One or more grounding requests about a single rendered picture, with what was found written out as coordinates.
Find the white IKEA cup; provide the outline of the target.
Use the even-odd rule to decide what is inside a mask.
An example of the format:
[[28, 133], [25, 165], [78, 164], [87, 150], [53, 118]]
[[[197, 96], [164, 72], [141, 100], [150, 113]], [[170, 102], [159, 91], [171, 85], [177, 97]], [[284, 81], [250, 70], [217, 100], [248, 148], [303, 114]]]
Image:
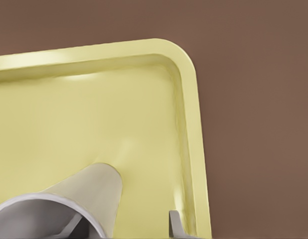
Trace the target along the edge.
[[123, 183], [109, 164], [95, 163], [40, 192], [0, 204], [0, 239], [52, 239], [75, 215], [66, 239], [112, 238]]

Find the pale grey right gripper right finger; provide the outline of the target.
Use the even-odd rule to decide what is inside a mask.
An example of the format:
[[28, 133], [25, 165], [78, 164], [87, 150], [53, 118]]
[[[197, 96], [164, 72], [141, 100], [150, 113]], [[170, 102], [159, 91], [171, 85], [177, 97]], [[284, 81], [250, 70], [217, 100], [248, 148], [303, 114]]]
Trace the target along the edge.
[[180, 214], [177, 210], [169, 211], [169, 237], [171, 239], [197, 239], [188, 235], [183, 228]]

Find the pale yellow tray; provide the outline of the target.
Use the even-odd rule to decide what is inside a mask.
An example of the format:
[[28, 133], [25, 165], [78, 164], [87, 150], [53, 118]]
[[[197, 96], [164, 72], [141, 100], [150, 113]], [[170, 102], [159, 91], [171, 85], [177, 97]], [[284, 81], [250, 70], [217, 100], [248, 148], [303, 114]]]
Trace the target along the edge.
[[196, 71], [145, 39], [0, 56], [0, 204], [95, 163], [120, 174], [113, 237], [211, 239]]

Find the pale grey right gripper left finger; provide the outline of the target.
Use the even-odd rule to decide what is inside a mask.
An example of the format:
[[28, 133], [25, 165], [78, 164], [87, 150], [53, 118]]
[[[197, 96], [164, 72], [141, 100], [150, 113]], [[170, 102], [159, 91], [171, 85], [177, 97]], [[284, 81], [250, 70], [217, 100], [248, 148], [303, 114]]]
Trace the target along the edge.
[[81, 215], [75, 215], [59, 234], [56, 234], [56, 235], [52, 236], [52, 239], [66, 239], [66, 238], [69, 238], [69, 236], [74, 231], [76, 226], [79, 224], [81, 219], [82, 219]]

